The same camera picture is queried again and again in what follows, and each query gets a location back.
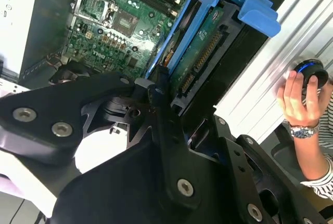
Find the wristwatch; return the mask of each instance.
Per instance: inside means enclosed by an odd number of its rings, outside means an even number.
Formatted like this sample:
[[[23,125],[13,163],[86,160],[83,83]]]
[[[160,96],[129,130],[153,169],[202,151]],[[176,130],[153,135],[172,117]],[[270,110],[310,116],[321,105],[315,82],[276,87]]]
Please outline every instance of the wristwatch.
[[[306,139],[312,137],[314,134],[319,132],[320,124],[318,122],[315,127],[304,127],[304,126],[291,126],[290,134],[292,137]]]

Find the hand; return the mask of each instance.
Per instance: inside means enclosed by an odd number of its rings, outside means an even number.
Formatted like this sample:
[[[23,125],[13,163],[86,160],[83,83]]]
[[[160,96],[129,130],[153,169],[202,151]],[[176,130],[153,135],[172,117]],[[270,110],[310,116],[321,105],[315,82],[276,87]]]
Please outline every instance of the hand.
[[[318,96],[318,78],[312,76],[306,90],[306,106],[302,103],[302,87],[303,74],[290,71],[286,85],[278,90],[277,101],[291,126],[315,127],[330,102],[333,85],[326,83]]]

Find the watch face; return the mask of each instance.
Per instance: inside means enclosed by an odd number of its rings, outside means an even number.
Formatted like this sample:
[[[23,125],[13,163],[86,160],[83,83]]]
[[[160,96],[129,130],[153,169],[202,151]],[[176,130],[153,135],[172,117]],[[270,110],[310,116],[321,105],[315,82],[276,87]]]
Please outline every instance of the watch face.
[[[314,130],[311,128],[306,128],[306,127],[294,127],[291,130],[291,133],[294,137],[296,138],[309,138],[312,137],[314,134]]]

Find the black wire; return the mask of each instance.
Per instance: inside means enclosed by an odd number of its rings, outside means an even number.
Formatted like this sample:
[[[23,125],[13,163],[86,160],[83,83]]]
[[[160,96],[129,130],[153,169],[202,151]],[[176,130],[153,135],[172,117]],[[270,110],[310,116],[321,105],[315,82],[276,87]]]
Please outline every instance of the black wire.
[[[42,212],[39,212],[38,215],[37,215],[37,219],[35,221],[34,224],[40,224],[41,220],[43,219],[44,220],[44,214]]]
[[[17,212],[21,209],[21,206],[23,205],[24,201],[25,201],[25,199],[23,199],[23,201],[21,202],[19,208],[16,210],[15,214],[12,216],[12,218],[11,218],[9,224],[11,224],[12,221],[14,220],[15,216],[17,215]]]

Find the black knob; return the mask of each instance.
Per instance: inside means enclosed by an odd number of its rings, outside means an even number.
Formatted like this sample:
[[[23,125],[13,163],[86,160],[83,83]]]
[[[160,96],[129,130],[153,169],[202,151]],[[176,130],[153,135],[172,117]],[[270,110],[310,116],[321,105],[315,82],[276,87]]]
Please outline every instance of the black knob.
[[[317,59],[308,59],[297,65],[294,69],[304,75],[303,87],[307,87],[312,75],[318,78],[318,88],[322,88],[328,81],[328,73],[324,70],[324,65]]]

